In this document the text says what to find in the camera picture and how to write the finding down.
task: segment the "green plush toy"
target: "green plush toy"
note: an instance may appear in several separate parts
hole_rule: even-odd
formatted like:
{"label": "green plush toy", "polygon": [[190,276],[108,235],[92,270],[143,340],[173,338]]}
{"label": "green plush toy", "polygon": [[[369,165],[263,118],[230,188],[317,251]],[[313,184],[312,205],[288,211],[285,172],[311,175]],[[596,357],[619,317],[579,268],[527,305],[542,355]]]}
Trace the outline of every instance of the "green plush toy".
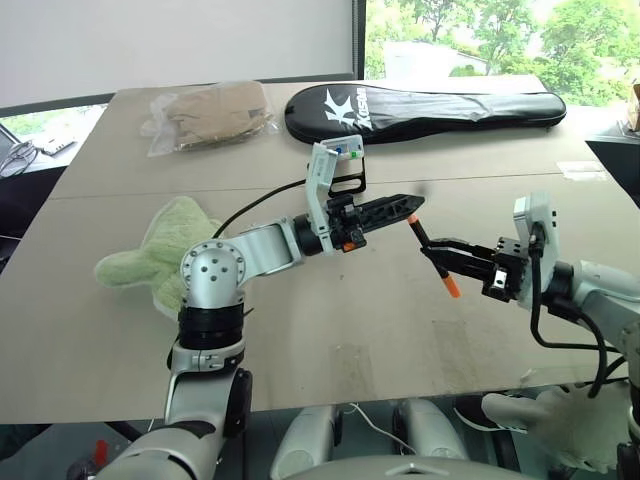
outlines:
{"label": "green plush toy", "polygon": [[220,222],[211,220],[190,197],[176,197],[153,218],[137,250],[103,258],[95,268],[105,287],[148,284],[153,304],[177,319],[185,286],[178,273],[180,261],[196,243],[211,238]]}

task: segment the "black cable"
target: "black cable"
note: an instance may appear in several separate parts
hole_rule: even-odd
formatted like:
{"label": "black cable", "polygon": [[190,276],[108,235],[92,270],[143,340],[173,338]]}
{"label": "black cable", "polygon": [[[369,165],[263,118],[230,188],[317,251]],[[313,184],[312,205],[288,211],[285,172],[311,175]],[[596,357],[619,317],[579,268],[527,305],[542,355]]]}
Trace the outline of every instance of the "black cable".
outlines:
{"label": "black cable", "polygon": [[616,358],[613,362],[609,364],[607,367],[606,377],[609,378],[613,372],[615,372],[618,367],[620,367],[627,360],[624,357]]}
{"label": "black cable", "polygon": [[[599,350],[597,345],[587,345],[584,343],[562,343],[547,342],[540,334],[540,308],[542,306],[541,281],[540,281],[540,256],[536,253],[531,254],[531,281],[533,283],[533,304],[531,307],[531,334],[540,345],[546,348],[567,348],[570,350]],[[605,350],[611,353],[620,353],[615,347],[607,347]]]}
{"label": "black cable", "polygon": [[593,336],[596,337],[596,343],[598,344],[598,370],[596,371],[596,378],[593,381],[593,385],[591,385],[591,389],[587,394],[589,398],[595,398],[607,379],[607,348],[602,332],[591,317],[582,312],[580,319],[589,327],[589,330],[593,332]]}
{"label": "black cable", "polygon": [[[351,180],[352,178],[353,178],[352,175],[343,175],[341,177],[335,177],[333,179],[333,183],[344,182],[345,180]],[[287,183],[286,185],[282,185],[281,187],[278,187],[278,188],[276,188],[274,190],[271,190],[269,193],[264,194],[263,196],[261,196],[257,200],[254,200],[250,204],[242,207],[236,213],[234,213],[229,218],[227,218],[222,225],[220,225],[220,228],[218,228],[218,230],[216,230],[216,233],[213,234],[213,238],[218,238],[222,234],[222,232],[224,232],[227,229],[227,227],[231,224],[231,222],[236,220],[239,216],[244,215],[245,213],[247,213],[252,208],[258,206],[259,204],[261,204],[265,200],[268,200],[269,198],[273,197],[274,195],[277,195],[278,193],[284,192],[285,190],[289,190],[290,188],[300,187],[300,186],[304,185],[305,182],[306,182],[306,180],[298,180],[297,182]]]}
{"label": "black cable", "polygon": [[596,378],[593,381],[593,385],[589,390],[588,397],[594,398],[600,389],[604,381],[606,380],[606,370],[607,370],[607,346],[604,343],[604,337],[602,336],[602,332],[598,326],[594,323],[594,321],[584,312],[580,312],[580,319],[585,323],[585,325],[591,330],[594,337],[596,338],[597,346],[595,345],[585,345],[581,343],[556,343],[556,342],[547,342],[540,335],[539,325],[540,325],[540,309],[542,307],[542,286],[540,280],[540,256],[541,253],[536,251],[535,249],[531,249],[529,253],[531,257],[531,283],[533,290],[533,298],[532,298],[532,306],[531,306],[531,323],[530,330],[533,338],[543,347],[546,348],[564,348],[571,350],[597,350],[598,351],[598,371],[596,372]]}

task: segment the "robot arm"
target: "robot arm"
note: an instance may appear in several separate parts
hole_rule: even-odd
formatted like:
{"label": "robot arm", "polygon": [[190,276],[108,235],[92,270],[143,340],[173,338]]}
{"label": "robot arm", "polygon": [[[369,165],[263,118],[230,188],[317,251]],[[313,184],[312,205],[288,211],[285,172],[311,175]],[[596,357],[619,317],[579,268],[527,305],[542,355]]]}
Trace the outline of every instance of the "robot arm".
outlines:
{"label": "robot arm", "polygon": [[315,144],[305,187],[308,213],[209,239],[186,253],[180,268],[187,293],[168,362],[165,426],[131,444],[100,480],[213,478],[225,439],[244,430],[251,408],[251,373],[239,368],[243,286],[301,265],[305,256],[361,248],[367,232],[405,220],[424,202],[394,195],[355,205],[345,194],[323,205],[336,163],[362,155],[360,136]]}
{"label": "robot arm", "polygon": [[482,294],[531,309],[533,262],[540,268],[541,304],[550,314],[582,324],[586,314],[600,333],[629,363],[632,445],[619,448],[621,478],[638,478],[640,469],[640,277],[581,261],[559,262],[556,212],[549,197],[535,193],[516,200],[514,222],[518,239],[501,237],[495,248],[473,246],[456,239],[430,241],[418,235],[421,251],[439,271],[446,270],[482,281]]}

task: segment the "white wall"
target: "white wall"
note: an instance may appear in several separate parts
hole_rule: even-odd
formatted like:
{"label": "white wall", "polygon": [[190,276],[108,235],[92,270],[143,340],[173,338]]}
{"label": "white wall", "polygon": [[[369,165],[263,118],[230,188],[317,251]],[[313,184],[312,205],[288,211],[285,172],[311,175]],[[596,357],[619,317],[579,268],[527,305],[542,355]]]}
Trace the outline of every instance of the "white wall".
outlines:
{"label": "white wall", "polygon": [[0,108],[350,72],[351,8],[351,0],[2,0]]}

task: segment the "white bracket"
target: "white bracket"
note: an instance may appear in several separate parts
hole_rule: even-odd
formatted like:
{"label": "white bracket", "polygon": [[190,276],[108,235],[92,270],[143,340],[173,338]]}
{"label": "white bracket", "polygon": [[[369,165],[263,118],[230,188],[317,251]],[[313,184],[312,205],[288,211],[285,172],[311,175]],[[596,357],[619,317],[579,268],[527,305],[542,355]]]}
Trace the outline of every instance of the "white bracket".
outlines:
{"label": "white bracket", "polygon": [[334,252],[329,231],[328,215],[323,207],[336,164],[343,160],[356,160],[364,157],[362,137],[351,135],[348,137],[331,138],[321,143],[314,143],[311,152],[311,164],[307,171],[305,195],[309,206],[309,223],[311,230],[320,239],[322,250],[331,255]]}
{"label": "white bracket", "polygon": [[[533,224],[542,225],[545,234],[544,253],[540,259],[541,291],[544,292],[553,277],[553,269],[560,255],[558,240],[558,218],[551,210],[551,199],[547,192],[535,192],[528,197],[516,200],[513,207],[513,221],[518,231],[522,248],[529,246],[533,232]],[[518,303],[521,307],[531,309],[533,290],[531,288],[531,264],[525,269],[524,279]]]}

